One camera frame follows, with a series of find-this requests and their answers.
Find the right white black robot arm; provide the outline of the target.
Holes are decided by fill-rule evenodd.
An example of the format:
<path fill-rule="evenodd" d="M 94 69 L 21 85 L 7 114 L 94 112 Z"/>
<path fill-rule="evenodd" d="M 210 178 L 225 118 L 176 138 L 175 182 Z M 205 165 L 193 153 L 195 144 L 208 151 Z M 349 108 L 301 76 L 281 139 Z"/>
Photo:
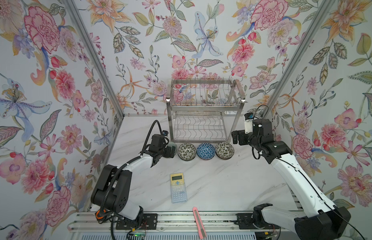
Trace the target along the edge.
<path fill-rule="evenodd" d="M 267 119 L 246 120 L 245 129 L 232 132 L 233 143 L 249 145 L 283 177 L 295 194 L 303 211 L 296 213 L 265 203 L 254 207 L 252 223 L 263 229 L 277 225 L 295 233 L 301 240 L 336 240 L 348 226 L 351 214 L 338 207 L 310 179 L 292 150 L 276 141 L 272 123 Z"/>

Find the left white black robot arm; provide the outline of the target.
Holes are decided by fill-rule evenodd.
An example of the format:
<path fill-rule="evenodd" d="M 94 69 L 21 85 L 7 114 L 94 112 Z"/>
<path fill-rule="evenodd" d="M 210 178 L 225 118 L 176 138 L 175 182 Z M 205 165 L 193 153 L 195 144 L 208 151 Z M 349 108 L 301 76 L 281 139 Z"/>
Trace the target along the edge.
<path fill-rule="evenodd" d="M 133 173 L 140 173 L 155 166 L 161 158 L 173 158 L 177 145 L 159 134 L 152 136 L 151 143 L 144 145 L 139 156 L 124 163 L 119 168 L 106 165 L 91 195 L 91 203 L 99 206 L 95 213 L 97 222 L 102 224 L 115 218 L 126 221 L 133 227 L 143 222 L 144 210 L 129 200 Z"/>

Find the pale green ceramic bowl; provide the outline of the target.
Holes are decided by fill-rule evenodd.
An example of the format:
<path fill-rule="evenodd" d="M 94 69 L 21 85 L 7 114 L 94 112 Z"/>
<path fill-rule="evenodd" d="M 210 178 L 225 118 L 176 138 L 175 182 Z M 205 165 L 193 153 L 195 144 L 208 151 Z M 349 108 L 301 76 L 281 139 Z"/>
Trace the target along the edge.
<path fill-rule="evenodd" d="M 174 142 L 169 142 L 167 145 L 169 158 L 174 158 L 174 156 L 177 154 L 178 146 Z"/>

